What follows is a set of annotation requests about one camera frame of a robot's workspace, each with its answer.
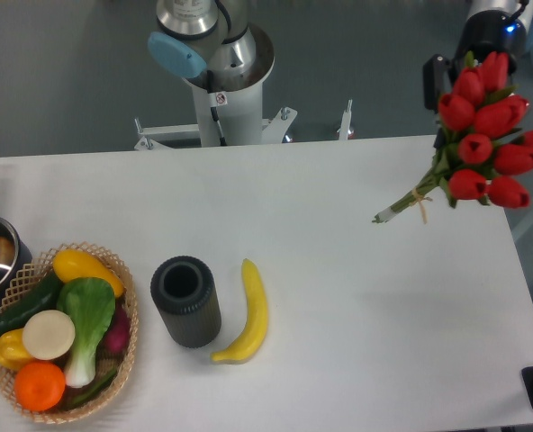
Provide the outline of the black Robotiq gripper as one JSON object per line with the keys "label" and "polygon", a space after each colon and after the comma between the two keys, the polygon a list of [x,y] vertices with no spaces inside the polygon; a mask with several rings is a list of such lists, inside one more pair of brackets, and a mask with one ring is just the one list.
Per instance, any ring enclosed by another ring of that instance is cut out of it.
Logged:
{"label": "black Robotiq gripper", "polygon": [[517,71],[518,60],[527,43],[528,29],[520,20],[513,21],[505,12],[475,13],[465,22],[453,60],[439,54],[428,59],[422,67],[423,103],[427,110],[438,109],[438,99],[456,80],[456,70],[465,64],[465,56],[472,52],[474,59],[484,61],[492,52],[506,53],[508,74]]}

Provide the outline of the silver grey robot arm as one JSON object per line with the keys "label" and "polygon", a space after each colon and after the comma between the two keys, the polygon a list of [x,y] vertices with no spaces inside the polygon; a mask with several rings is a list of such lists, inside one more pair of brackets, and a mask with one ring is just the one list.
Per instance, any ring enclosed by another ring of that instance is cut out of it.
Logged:
{"label": "silver grey robot arm", "polygon": [[[248,20],[245,1],[159,1],[150,56],[167,72],[208,94],[236,92],[263,82],[273,68],[271,40]],[[446,82],[456,81],[467,54],[483,61],[508,56],[513,73],[525,50],[533,1],[473,1],[456,53],[434,56],[422,69],[424,105],[436,110]]]}

